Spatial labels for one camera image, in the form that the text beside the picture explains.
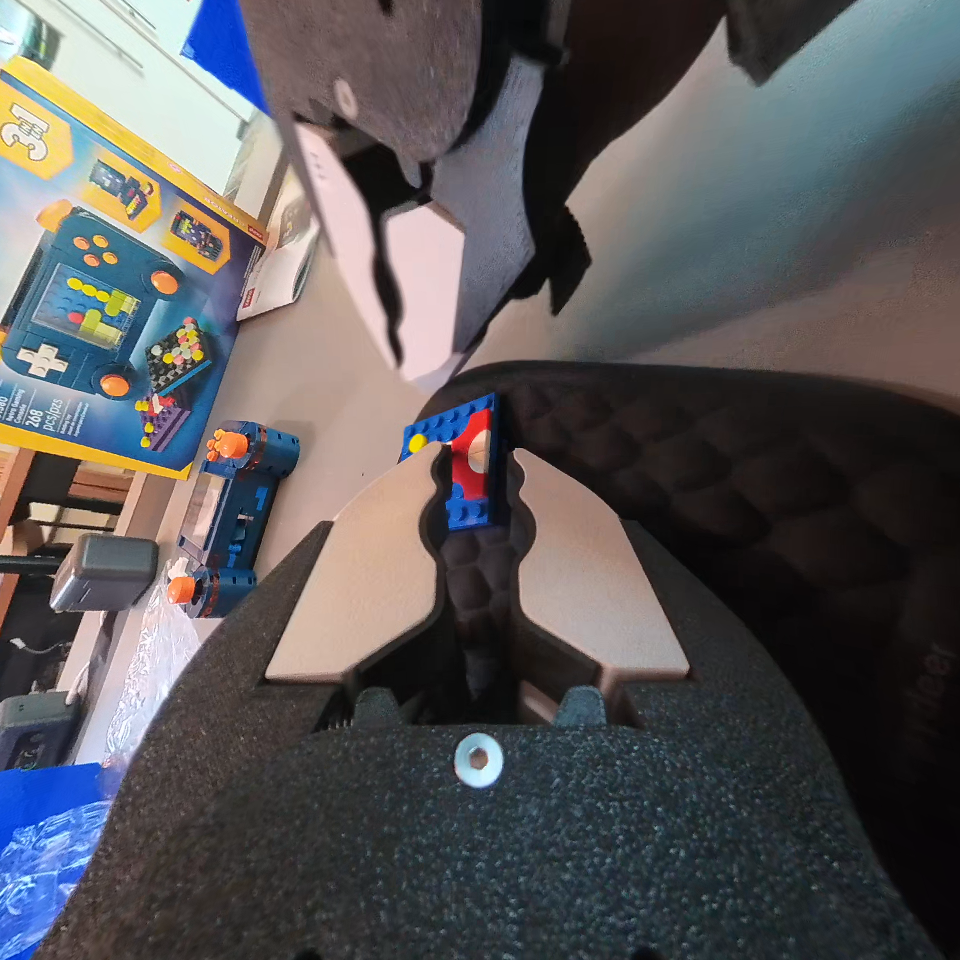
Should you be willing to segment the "blue toy plate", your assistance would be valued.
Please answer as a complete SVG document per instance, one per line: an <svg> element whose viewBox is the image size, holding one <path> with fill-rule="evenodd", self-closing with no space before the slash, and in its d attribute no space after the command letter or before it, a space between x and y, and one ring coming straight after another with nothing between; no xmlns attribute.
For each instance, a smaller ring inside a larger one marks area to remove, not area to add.
<svg viewBox="0 0 960 960"><path fill-rule="evenodd" d="M450 441L459 435L459 433L464 429L468 417L481 409L491 409L495 414L495 451L489 464L489 495L480 500L463 500L460 487L454 484L450 478L450 492L446 499L446 511L449 517L449 529L451 532L485 526L491 525L493 521L495 492L497 484L497 434L500 425L500 404L497 395L495 392L489 392L439 413L425 416L412 424L408 424L401 435L400 459L410 457L406 451L406 443L413 433L424 433L430 442L437 441L450 449Z"/></svg>

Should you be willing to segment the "toy handheld game console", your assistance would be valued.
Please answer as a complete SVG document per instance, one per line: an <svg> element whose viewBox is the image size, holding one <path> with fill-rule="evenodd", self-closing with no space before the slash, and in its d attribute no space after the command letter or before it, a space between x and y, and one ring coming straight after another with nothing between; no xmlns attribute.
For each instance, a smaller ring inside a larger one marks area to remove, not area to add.
<svg viewBox="0 0 960 960"><path fill-rule="evenodd" d="M255 561L277 487L298 462L294 434L229 420L206 442L179 530L187 559L167 600L190 619L222 619L255 590Z"/></svg>

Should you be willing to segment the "clear plastic bag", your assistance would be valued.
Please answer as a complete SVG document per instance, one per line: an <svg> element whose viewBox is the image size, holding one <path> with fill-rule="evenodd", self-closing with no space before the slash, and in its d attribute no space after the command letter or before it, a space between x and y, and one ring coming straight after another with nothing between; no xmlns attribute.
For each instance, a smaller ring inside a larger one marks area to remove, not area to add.
<svg viewBox="0 0 960 960"><path fill-rule="evenodd" d="M129 763L179 674L198 650L197 632L158 587L105 733L98 802L19 827L1 856L2 957L27 956L82 877Z"/></svg>

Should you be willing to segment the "red white toy tiles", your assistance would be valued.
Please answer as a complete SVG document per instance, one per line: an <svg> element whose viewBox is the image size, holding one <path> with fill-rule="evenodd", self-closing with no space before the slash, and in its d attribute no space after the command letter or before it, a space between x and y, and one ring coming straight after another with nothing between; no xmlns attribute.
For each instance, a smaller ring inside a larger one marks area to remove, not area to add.
<svg viewBox="0 0 960 960"><path fill-rule="evenodd" d="M463 500L480 500L489 495L493 425L491 409L478 410L468 417L459 435L450 441L450 476L460 487Z"/></svg>

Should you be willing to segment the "colourful toy set box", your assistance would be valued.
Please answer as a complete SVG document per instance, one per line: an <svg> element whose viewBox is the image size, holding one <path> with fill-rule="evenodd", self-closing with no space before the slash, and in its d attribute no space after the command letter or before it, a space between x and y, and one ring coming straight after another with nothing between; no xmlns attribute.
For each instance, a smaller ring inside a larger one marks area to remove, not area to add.
<svg viewBox="0 0 960 960"><path fill-rule="evenodd" d="M2 446L185 479L263 225L23 56L1 138Z"/></svg>

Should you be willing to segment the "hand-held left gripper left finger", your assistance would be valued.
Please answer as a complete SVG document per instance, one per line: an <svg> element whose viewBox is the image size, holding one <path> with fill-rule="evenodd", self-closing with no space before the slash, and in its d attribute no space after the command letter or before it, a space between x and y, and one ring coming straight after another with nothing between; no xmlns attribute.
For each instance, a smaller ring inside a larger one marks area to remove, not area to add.
<svg viewBox="0 0 960 960"><path fill-rule="evenodd" d="M449 480L450 450L418 450L335 514L268 682L343 684L438 621Z"/></svg>

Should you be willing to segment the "instruction booklet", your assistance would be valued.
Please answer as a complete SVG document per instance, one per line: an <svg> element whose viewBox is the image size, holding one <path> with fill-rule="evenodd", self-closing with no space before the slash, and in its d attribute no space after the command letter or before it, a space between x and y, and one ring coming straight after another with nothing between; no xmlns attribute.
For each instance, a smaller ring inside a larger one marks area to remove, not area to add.
<svg viewBox="0 0 960 960"><path fill-rule="evenodd" d="M263 252L246 279L237 321L294 302L313 263L320 222L291 164L269 212L266 237Z"/></svg>

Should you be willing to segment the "small dark blue box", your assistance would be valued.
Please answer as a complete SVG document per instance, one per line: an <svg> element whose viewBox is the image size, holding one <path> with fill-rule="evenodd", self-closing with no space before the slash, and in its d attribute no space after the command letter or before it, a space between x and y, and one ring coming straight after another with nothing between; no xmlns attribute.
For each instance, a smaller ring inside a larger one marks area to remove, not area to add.
<svg viewBox="0 0 960 960"><path fill-rule="evenodd" d="M117 612L134 605L158 570L154 539L81 534L59 565L51 584L53 612Z"/></svg>

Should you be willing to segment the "wooden desk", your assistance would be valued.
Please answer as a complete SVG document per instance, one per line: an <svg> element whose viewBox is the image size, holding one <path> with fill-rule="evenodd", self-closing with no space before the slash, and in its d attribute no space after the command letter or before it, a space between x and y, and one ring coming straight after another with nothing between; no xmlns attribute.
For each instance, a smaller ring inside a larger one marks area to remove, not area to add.
<svg viewBox="0 0 960 960"><path fill-rule="evenodd" d="M2 555L17 559L42 546L44 526L55 532L68 509L101 514L102 526L117 530L136 478L125 467L10 446L1 460Z"/></svg>

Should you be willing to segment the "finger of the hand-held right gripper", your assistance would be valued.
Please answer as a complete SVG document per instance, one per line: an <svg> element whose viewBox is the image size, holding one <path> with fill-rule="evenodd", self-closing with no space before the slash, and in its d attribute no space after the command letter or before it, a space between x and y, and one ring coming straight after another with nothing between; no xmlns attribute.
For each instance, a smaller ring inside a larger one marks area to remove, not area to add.
<svg viewBox="0 0 960 960"><path fill-rule="evenodd" d="M388 314L373 276L376 245L366 198L343 165L331 131L309 122L294 122L293 131L330 255L381 358L388 368L397 370Z"/></svg>
<svg viewBox="0 0 960 960"><path fill-rule="evenodd" d="M402 380L435 391L462 350L454 345L464 233L439 204L402 204L384 216L387 264L399 293L392 331Z"/></svg>

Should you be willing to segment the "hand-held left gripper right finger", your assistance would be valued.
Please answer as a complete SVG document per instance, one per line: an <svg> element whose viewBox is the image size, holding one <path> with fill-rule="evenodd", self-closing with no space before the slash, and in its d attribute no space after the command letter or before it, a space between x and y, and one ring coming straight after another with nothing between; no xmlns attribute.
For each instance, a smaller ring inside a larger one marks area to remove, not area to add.
<svg viewBox="0 0 960 960"><path fill-rule="evenodd" d="M532 521L516 572L522 617L595 686L684 678L690 662L617 513L530 450L510 463L514 514Z"/></svg>

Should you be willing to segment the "blue plastic bin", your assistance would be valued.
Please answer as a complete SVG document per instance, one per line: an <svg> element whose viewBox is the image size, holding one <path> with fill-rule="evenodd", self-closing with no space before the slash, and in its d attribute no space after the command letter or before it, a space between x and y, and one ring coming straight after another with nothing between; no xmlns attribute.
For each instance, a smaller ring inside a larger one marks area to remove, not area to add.
<svg viewBox="0 0 960 960"><path fill-rule="evenodd" d="M198 1L180 54L269 115L238 1Z"/></svg>
<svg viewBox="0 0 960 960"><path fill-rule="evenodd" d="M1 773L1 849L19 827L104 798L101 765L10 769Z"/></svg>

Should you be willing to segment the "black foam-lined case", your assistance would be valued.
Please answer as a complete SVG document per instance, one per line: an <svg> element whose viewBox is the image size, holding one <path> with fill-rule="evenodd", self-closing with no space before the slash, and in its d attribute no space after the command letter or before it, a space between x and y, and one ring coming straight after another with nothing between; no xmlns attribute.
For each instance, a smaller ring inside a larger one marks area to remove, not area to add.
<svg viewBox="0 0 960 960"><path fill-rule="evenodd" d="M488 393L504 447L638 522L762 642L891 879L957 952L957 413L808 374L504 362L413 418Z"/></svg>

